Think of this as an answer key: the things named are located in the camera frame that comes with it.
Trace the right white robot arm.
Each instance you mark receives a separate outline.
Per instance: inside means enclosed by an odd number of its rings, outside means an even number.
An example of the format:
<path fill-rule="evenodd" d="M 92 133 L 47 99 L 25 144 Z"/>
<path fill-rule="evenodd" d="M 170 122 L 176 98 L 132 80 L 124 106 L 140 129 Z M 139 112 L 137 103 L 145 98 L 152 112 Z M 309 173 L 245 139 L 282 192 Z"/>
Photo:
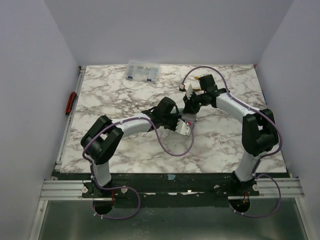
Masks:
<path fill-rule="evenodd" d="M 234 174 L 239 182 L 252 180 L 263 153 L 271 151 L 279 143 L 272 111 L 250 107 L 232 96 L 226 88 L 219 89 L 211 74 L 198 80 L 202 93 L 195 92 L 191 85 L 186 87 L 184 82 L 179 86 L 181 91 L 185 91 L 183 113 L 196 115 L 201 107 L 210 105 L 239 121 L 242 124 L 244 153 Z"/>

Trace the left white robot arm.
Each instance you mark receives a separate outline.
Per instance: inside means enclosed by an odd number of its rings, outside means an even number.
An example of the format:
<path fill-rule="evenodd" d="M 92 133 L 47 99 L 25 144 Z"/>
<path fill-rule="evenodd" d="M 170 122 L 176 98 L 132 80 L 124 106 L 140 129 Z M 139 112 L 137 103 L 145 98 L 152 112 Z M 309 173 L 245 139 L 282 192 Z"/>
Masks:
<path fill-rule="evenodd" d="M 96 183 L 104 187 L 111 181 L 109 160 L 122 139 L 138 133 L 156 132 L 160 127 L 181 135 L 191 134 L 189 123 L 183 120 L 178 106 L 168 97 L 137 116 L 116 120 L 100 116 L 80 141 L 82 156 L 90 162 Z"/>

